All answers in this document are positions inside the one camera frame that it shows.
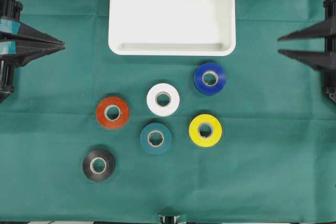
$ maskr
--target teal tape roll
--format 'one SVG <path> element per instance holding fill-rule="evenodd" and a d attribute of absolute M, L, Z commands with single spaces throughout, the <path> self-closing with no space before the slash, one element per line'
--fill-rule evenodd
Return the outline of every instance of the teal tape roll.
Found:
<path fill-rule="evenodd" d="M 16 54 L 15 41 L 0 42 L 0 55 Z"/>
<path fill-rule="evenodd" d="M 162 142 L 159 145 L 153 145 L 150 142 L 150 135 L 160 133 Z M 169 129 L 161 123 L 151 123 L 147 125 L 140 134 L 140 144 L 145 152 L 152 155 L 160 155 L 168 151 L 172 143 L 172 134 Z"/>
<path fill-rule="evenodd" d="M 17 34 L 19 29 L 20 23 L 8 19 L 0 19 L 0 31 L 9 34 Z"/>

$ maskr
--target green surface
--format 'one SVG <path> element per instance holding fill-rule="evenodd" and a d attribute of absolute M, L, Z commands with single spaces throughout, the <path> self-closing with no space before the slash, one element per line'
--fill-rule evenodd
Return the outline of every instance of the green surface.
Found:
<path fill-rule="evenodd" d="M 66 51 L 16 72 L 16 92 L 0 105 L 1 220 L 157 222 L 336 220 L 336 106 L 322 96 L 317 72 L 277 49 L 322 49 L 323 40 L 277 38 L 323 19 L 323 0 L 236 0 L 237 48 L 228 57 L 117 56 L 108 47 L 109 0 L 19 0 L 22 21 L 66 42 Z M 204 61 L 227 72 L 223 92 L 193 85 Z M 171 117 L 145 105 L 161 81 L 180 92 Z M 95 108 L 107 94 L 124 98 L 130 122 L 107 131 Z M 187 128 L 201 112 L 226 132 L 199 148 Z M 172 132 L 171 149 L 147 155 L 139 134 L 149 122 Z M 113 176 L 89 181 L 87 152 L 115 156 Z"/>

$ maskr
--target white plastic tray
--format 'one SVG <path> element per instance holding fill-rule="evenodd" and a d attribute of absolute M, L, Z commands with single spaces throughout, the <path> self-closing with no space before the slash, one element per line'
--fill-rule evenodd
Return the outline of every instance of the white plastic tray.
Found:
<path fill-rule="evenodd" d="M 109 46 L 119 55 L 229 55 L 235 0 L 110 0 Z"/>

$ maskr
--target electrical tape roll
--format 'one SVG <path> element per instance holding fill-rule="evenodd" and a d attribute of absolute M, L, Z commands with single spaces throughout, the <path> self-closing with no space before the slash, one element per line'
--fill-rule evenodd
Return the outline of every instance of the electrical tape roll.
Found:
<path fill-rule="evenodd" d="M 211 127 L 212 133 L 209 137 L 203 137 L 200 128 L 203 124 Z M 192 141 L 200 147 L 211 147 L 218 143 L 222 137 L 222 125 L 217 118 L 212 115 L 202 114 L 195 117 L 189 126 L 189 136 Z"/>
<path fill-rule="evenodd" d="M 159 145 L 153 145 L 150 142 L 152 133 L 160 133 L 162 142 Z M 161 123 L 151 123 L 147 125 L 140 134 L 140 144 L 145 152 L 151 155 L 160 155 L 168 151 L 172 143 L 172 134 L 169 129 Z"/>
<path fill-rule="evenodd" d="M 216 78 L 213 85 L 205 82 L 204 78 L 207 74 L 212 74 Z M 197 89 L 205 95 L 215 95 L 221 92 L 226 85 L 226 73 L 224 69 L 215 63 L 205 63 L 196 70 L 194 82 Z"/>
<path fill-rule="evenodd" d="M 165 94 L 170 98 L 166 106 L 158 104 L 158 96 Z M 159 83 L 153 86 L 147 94 L 147 106 L 155 115 L 169 116 L 174 114 L 180 105 L 180 95 L 176 88 L 167 83 Z"/>
<path fill-rule="evenodd" d="M 101 160 L 104 163 L 102 171 L 96 171 L 94 162 Z M 108 179 L 114 172 L 115 163 L 111 153 L 105 150 L 94 150 L 89 152 L 83 160 L 82 169 L 88 179 L 94 182 L 101 182 Z"/>
<path fill-rule="evenodd" d="M 110 108 L 116 107 L 119 110 L 119 116 L 112 120 L 107 112 Z M 116 130 L 127 124 L 130 118 L 130 109 L 127 103 L 119 97 L 107 97 L 103 99 L 96 109 L 97 121 L 109 130 Z"/>

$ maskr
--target blue tape roll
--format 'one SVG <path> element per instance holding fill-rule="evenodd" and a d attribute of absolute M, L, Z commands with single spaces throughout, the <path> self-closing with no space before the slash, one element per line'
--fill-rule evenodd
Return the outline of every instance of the blue tape roll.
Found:
<path fill-rule="evenodd" d="M 203 78 L 207 73 L 216 76 L 216 83 L 212 86 L 207 85 Z M 195 86 L 197 89 L 206 95 L 215 95 L 219 93 L 226 85 L 226 73 L 224 69 L 215 63 L 206 63 L 196 70 L 194 77 Z"/>
<path fill-rule="evenodd" d="M 0 42 L 0 55 L 13 55 L 16 54 L 15 41 Z"/>
<path fill-rule="evenodd" d="M 161 133 L 163 141 L 160 145 L 154 146 L 149 141 L 149 136 L 154 133 Z M 151 123 L 147 125 L 140 134 L 140 144 L 145 152 L 152 155 L 160 155 L 168 151 L 172 143 L 172 134 L 169 129 L 161 123 Z"/>
<path fill-rule="evenodd" d="M 17 34 L 19 29 L 20 23 L 8 19 L 0 19 L 0 31 L 8 34 Z"/>

